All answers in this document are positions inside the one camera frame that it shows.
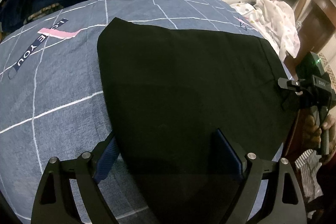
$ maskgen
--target black cloth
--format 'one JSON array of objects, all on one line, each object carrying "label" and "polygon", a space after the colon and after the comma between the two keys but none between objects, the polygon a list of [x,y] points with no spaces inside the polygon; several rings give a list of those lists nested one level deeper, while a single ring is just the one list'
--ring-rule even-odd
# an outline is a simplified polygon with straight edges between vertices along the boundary
[{"label": "black cloth", "polygon": [[271,160],[298,109],[269,42],[115,18],[97,50],[121,154],[150,208],[162,223],[218,223],[238,185],[210,175],[211,133]]}]

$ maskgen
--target bed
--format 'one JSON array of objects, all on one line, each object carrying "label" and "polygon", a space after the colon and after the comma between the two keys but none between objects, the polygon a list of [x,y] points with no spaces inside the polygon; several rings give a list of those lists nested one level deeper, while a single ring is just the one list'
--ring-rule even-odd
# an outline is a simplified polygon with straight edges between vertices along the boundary
[{"label": "bed", "polygon": [[[8,20],[2,26],[7,28],[6,37],[0,43],[0,191],[22,223],[30,223],[36,189],[49,158],[75,158],[92,150],[112,130],[97,40],[115,17],[170,29],[262,38],[221,0],[76,0],[67,4],[71,5],[35,14],[34,20],[25,22],[22,14],[13,18],[6,16],[8,11],[2,14]],[[282,146],[274,160],[280,158],[281,150]],[[120,156],[99,187],[119,223],[157,223]],[[74,181],[72,189],[82,221],[90,223]],[[265,183],[253,213],[264,192]]]}]

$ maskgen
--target black bracket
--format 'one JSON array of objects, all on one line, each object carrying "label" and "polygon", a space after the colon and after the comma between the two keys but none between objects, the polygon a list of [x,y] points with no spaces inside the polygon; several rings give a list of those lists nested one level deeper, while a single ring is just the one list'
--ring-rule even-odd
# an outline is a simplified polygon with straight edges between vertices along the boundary
[{"label": "black bracket", "polygon": [[76,179],[83,203],[92,223],[118,224],[106,204],[94,176],[96,164],[113,134],[96,145],[92,152],[84,152],[77,159],[60,161],[52,157],[38,186],[32,224],[83,224],[72,194],[70,179]]},{"label": "black bracket", "polygon": [[[247,179],[221,224],[307,224],[302,194],[288,160],[261,160],[254,153],[245,157],[249,165]],[[262,179],[268,179],[262,208],[247,221]]]},{"label": "black bracket", "polygon": [[[336,103],[336,94],[331,88],[330,82],[316,75],[311,75],[308,79],[300,79],[300,81],[279,78],[278,85],[282,89],[302,92],[300,108],[317,106],[320,124],[327,117],[329,109]],[[321,144],[317,153],[319,155],[329,154],[328,130],[322,130]]]}]

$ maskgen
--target pink stripe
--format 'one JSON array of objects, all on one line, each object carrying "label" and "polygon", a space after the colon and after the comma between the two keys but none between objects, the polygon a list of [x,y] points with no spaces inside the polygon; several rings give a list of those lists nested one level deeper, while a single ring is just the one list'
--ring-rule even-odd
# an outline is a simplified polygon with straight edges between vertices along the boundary
[{"label": "pink stripe", "polygon": [[47,28],[42,28],[41,30],[38,31],[38,33],[48,35],[50,37],[57,37],[57,38],[72,38],[75,37],[81,30],[78,30],[77,32],[63,32],[55,29],[47,29]]},{"label": "pink stripe", "polygon": [[241,20],[240,18],[238,18],[238,17],[235,17],[235,16],[233,16],[235,19],[237,19],[239,22],[241,22],[241,23],[244,23],[245,25],[247,25],[247,26],[249,26],[249,27],[252,27],[253,29],[255,29],[256,31],[257,31],[257,29],[256,28],[254,28],[253,26],[251,26],[250,24],[247,24],[246,22],[244,22],[243,20]]}]

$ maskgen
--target wooden door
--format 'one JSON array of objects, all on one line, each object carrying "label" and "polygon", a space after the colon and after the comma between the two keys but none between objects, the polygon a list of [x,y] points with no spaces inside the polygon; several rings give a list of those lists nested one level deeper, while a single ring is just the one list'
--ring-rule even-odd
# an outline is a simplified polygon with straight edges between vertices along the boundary
[{"label": "wooden door", "polygon": [[298,36],[300,49],[296,58],[287,56],[285,65],[292,75],[295,67],[308,52],[318,53],[329,41],[336,28],[336,7],[330,0],[313,0],[312,10],[302,22]]}]

